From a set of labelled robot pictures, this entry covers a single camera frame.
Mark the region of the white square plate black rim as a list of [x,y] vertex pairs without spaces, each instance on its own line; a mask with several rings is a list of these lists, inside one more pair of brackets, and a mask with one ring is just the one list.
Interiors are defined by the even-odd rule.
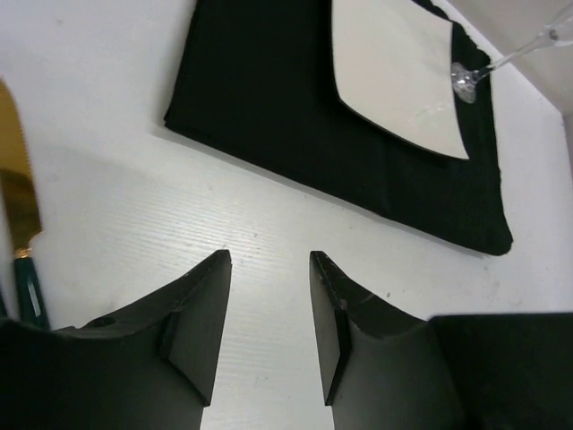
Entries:
[[413,1],[333,1],[340,100],[406,143],[467,160],[450,81],[452,31],[451,21]]

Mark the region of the clear wine glass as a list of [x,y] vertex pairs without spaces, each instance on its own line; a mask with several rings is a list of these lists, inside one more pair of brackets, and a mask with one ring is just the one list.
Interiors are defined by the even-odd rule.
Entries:
[[477,98],[476,87],[493,72],[502,66],[527,56],[535,51],[553,47],[568,47],[572,45],[572,2],[564,6],[544,24],[539,33],[523,47],[511,52],[503,58],[490,62],[476,70],[470,70],[461,63],[455,62],[450,67],[451,87],[459,99],[468,104],[474,104]]

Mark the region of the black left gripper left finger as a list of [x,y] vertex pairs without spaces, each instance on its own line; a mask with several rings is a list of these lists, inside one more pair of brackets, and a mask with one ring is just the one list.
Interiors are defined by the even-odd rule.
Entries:
[[179,279],[81,328],[1,321],[4,429],[197,429],[211,403],[232,262]]

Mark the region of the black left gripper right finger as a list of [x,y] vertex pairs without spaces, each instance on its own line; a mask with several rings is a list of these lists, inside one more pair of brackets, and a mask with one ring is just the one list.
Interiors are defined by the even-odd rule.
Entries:
[[571,314],[422,320],[310,255],[322,391],[338,429],[569,429]]

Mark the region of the black cloth placemat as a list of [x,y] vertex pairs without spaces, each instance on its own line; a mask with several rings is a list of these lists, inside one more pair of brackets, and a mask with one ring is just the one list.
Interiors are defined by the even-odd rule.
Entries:
[[340,101],[328,1],[200,1],[167,129],[454,245],[490,255],[513,243],[492,88],[455,104],[466,160],[434,155]]

